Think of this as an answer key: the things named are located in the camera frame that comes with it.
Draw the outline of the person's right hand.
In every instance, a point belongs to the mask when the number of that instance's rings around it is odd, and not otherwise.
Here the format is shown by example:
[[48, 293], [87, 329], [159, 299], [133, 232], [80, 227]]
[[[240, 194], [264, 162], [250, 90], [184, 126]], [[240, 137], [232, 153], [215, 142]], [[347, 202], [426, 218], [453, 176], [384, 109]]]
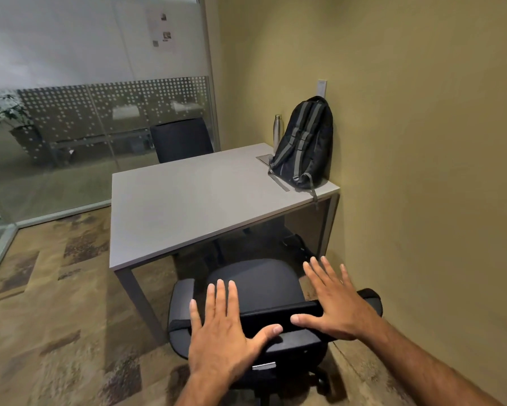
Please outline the person's right hand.
[[[303, 263], [303, 269], [311, 282], [311, 260]], [[353, 284], [352, 293], [347, 293], [341, 279], [335, 272], [335, 287], [325, 294], [317, 294], [324, 315], [324, 330], [320, 332], [336, 339], [359, 339], [372, 345], [386, 341], [383, 319], [358, 295]]]

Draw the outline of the person's left hand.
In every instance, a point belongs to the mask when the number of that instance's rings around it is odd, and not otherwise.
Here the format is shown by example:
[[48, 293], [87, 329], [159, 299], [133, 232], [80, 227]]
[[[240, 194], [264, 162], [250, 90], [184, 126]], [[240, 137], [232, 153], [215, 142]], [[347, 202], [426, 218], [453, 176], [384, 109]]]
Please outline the person's left hand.
[[245, 336], [240, 319], [238, 290], [232, 280], [225, 284], [228, 323], [218, 326], [216, 284], [209, 284], [207, 288], [203, 326], [196, 334], [191, 334], [189, 370], [190, 374], [214, 371], [217, 375], [230, 375], [235, 382], [261, 352], [250, 351], [250, 338]]

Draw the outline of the person's left forearm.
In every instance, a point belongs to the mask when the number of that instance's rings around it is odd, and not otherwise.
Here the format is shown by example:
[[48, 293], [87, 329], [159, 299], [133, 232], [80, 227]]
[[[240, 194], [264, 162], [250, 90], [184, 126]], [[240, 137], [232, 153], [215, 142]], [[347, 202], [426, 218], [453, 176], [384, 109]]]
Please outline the person's left forearm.
[[218, 406], [233, 383], [230, 375], [214, 371], [193, 372], [174, 406]]

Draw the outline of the person's right forearm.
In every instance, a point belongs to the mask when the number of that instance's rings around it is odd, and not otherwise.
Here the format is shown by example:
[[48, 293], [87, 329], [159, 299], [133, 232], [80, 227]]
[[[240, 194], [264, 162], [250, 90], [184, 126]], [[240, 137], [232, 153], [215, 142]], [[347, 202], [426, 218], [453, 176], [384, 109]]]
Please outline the person's right forearm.
[[358, 339], [379, 357], [417, 405], [503, 406], [382, 318], [375, 317]]

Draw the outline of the grey office desk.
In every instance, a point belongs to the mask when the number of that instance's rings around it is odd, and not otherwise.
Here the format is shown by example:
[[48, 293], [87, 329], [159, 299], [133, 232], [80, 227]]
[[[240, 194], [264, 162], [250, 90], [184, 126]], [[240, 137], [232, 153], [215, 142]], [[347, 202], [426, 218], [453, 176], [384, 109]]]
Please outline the grey office desk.
[[112, 175], [109, 269], [158, 346], [166, 332], [132, 271], [202, 241], [314, 205], [268, 174], [259, 143]]

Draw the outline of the steel water bottle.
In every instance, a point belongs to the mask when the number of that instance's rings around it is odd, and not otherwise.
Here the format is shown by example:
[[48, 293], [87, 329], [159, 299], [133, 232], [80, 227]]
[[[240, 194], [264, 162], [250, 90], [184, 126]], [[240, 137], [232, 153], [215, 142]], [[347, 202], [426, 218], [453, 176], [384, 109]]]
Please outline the steel water bottle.
[[277, 114], [275, 115], [272, 127], [272, 138], [273, 138], [272, 153], [274, 155], [277, 152], [280, 140], [282, 138], [282, 131], [283, 131], [282, 116], [280, 114]]

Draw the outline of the black armless office chair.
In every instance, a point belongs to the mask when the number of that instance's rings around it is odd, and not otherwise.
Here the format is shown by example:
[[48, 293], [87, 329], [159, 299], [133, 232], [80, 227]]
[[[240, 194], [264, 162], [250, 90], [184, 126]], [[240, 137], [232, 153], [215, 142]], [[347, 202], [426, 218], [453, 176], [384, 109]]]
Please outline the black armless office chair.
[[153, 125], [149, 132], [160, 164], [215, 152], [201, 117]]

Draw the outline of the grey bench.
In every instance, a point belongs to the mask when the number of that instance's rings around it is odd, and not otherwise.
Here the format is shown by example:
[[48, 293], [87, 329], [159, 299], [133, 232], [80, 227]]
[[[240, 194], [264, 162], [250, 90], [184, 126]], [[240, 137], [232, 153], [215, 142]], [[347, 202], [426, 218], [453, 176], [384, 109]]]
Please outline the grey bench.
[[85, 136], [47, 144], [59, 166], [113, 159], [115, 156], [144, 155], [154, 151], [149, 129]]

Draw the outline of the green potted plant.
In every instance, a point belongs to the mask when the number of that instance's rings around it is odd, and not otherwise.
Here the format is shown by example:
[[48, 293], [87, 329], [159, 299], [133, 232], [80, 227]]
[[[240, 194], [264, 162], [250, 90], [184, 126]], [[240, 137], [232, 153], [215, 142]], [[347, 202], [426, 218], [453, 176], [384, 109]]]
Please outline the green potted plant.
[[15, 94], [0, 95], [0, 126], [15, 139], [36, 165], [52, 162], [52, 154], [20, 98]]

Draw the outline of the paper notice on glass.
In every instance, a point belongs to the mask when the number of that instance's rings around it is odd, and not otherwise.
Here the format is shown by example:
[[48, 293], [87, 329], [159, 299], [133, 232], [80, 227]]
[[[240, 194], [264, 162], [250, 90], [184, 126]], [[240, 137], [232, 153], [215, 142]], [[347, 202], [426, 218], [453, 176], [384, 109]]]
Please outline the paper notice on glass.
[[160, 7], [147, 6], [145, 13], [153, 48], [159, 52], [174, 52], [175, 31], [169, 20], [168, 11]]

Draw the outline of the dotted glass partition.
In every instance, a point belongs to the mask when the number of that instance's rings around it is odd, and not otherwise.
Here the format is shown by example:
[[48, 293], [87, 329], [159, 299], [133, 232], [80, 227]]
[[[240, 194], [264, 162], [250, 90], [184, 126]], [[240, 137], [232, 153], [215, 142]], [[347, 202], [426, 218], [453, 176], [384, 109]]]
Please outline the dotted glass partition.
[[[147, 6], [168, 11], [174, 52], [153, 48]], [[221, 149], [206, 0], [0, 0], [4, 94], [20, 98], [47, 144], [201, 117]], [[33, 164], [0, 126], [0, 264], [21, 228], [106, 207], [114, 173], [157, 163], [155, 149], [52, 158]]]

